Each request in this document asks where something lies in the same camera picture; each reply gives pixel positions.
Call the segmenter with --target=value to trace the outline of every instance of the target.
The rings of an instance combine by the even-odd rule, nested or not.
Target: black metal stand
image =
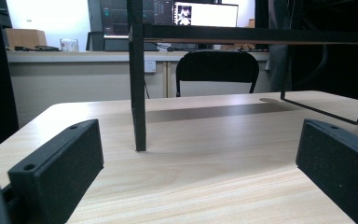
[[[258,28],[230,28],[210,26],[172,26],[143,24],[142,1],[129,0],[128,14],[130,32],[130,70],[131,70],[131,106],[135,132],[136,151],[146,150],[145,92],[144,92],[144,42],[154,43],[212,43],[212,44],[284,44],[284,45],[324,45],[358,44],[358,33],[270,30]],[[293,5],[292,26],[297,27],[297,18],[301,15],[301,4]],[[352,124],[358,120],[344,119],[322,110],[302,105],[285,98],[282,88],[281,98],[288,103],[341,119]]]

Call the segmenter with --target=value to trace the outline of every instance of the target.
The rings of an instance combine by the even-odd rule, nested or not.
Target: black office chair
[[[86,50],[104,51],[104,38],[102,31],[93,31],[88,33]]]
[[[243,51],[200,50],[186,54],[176,67],[176,97],[181,96],[180,81],[252,83],[255,90],[258,62]]]

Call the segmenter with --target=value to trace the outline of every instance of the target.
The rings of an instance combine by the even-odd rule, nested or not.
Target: cable
[[[304,16],[303,20],[309,26],[310,29],[317,30],[316,26],[314,26],[313,23],[310,22],[310,19],[307,16]],[[295,88],[299,88],[310,83],[312,80],[314,80],[317,76],[319,76],[322,73],[322,71],[324,70],[327,64],[327,59],[328,59],[327,45],[323,45],[322,53],[323,53],[323,57],[319,65],[310,74],[308,74],[306,77],[303,77],[297,83],[295,83],[294,84]]]
[[[146,81],[144,82],[144,84],[145,84],[145,90],[146,90],[147,99],[150,99],[149,91],[147,90]]]

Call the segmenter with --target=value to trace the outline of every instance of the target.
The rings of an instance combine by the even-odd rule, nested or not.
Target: monitor
[[[144,0],[144,23],[154,23],[154,0]],[[127,0],[100,0],[103,33],[128,35]]]
[[[202,4],[176,1],[173,3],[175,25],[236,27],[238,5]]]
[[[172,0],[154,0],[154,24],[172,25]]]

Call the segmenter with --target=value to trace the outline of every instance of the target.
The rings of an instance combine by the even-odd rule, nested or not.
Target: light wood tabletop
[[[356,118],[358,101],[317,91],[293,99]],[[7,171],[68,126],[98,119],[104,168],[69,223],[352,223],[296,168],[304,119],[358,125],[279,93],[146,100],[147,151],[135,152],[130,101],[53,105],[0,145]]]

